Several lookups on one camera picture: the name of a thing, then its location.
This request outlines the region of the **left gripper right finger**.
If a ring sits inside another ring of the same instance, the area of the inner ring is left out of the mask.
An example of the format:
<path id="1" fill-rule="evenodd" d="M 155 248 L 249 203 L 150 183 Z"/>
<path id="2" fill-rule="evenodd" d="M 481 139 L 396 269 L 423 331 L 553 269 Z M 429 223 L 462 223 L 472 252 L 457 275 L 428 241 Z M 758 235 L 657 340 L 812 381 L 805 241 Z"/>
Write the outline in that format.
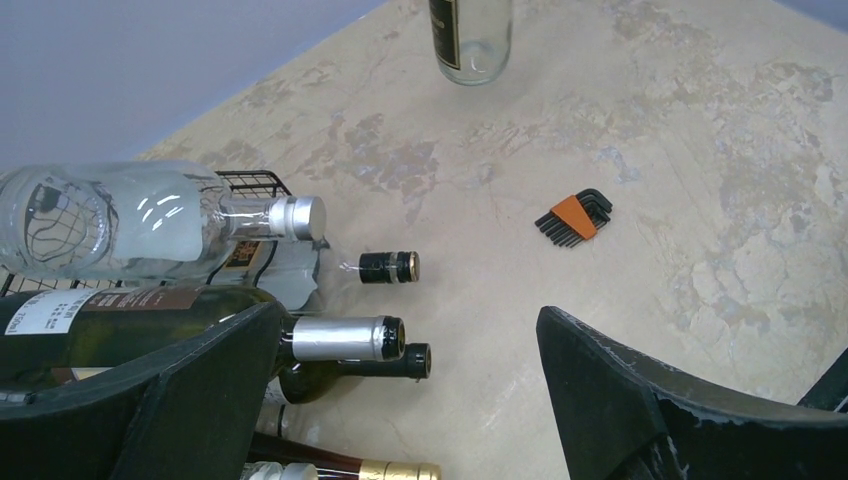
<path id="1" fill-rule="evenodd" d="M 573 479 L 843 479 L 847 359 L 795 404 L 723 387 L 554 307 L 536 336 Z"/>

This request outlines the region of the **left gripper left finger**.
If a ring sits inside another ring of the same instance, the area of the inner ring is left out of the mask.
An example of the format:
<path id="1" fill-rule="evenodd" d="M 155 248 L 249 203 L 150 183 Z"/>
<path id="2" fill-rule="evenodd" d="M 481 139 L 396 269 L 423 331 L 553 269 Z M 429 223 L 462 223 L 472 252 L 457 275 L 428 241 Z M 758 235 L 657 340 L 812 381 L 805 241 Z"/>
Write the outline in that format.
<path id="1" fill-rule="evenodd" d="M 236 479 L 284 309 L 263 303 L 193 338 L 1 409 L 5 479 Z"/>

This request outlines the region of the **dark green bottle silver foil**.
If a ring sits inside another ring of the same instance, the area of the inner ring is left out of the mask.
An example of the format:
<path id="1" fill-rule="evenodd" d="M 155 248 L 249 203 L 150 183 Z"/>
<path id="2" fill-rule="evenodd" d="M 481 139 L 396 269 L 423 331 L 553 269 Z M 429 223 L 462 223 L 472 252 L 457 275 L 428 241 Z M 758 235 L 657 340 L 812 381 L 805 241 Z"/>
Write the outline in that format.
<path id="1" fill-rule="evenodd" d="M 1 300 L 1 387 L 38 391 L 64 383 L 67 369 L 116 367 L 194 337 L 263 303 L 249 286 L 26 291 Z M 277 316 L 274 369 L 297 361 L 376 361 L 405 352 L 402 319 Z"/>

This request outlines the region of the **tall clear bottle no cap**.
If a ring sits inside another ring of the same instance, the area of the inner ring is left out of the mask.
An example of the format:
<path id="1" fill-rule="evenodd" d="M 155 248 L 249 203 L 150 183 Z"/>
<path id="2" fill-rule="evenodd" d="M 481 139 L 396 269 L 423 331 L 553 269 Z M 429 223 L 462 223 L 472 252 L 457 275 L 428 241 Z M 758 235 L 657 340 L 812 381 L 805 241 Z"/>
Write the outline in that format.
<path id="1" fill-rule="evenodd" d="M 429 0 L 434 52 L 442 74 L 463 86 L 494 81 L 512 45 L 512 0 Z"/>

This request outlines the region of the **clear round bottle silver cap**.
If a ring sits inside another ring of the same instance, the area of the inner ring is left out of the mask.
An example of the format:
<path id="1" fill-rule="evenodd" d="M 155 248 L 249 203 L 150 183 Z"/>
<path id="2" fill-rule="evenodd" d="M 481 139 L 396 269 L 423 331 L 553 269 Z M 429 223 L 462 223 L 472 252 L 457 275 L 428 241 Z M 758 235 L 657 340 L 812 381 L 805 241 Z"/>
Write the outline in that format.
<path id="1" fill-rule="evenodd" d="M 240 480 L 318 480 L 318 472 L 313 464 L 278 462 L 246 463 Z"/>

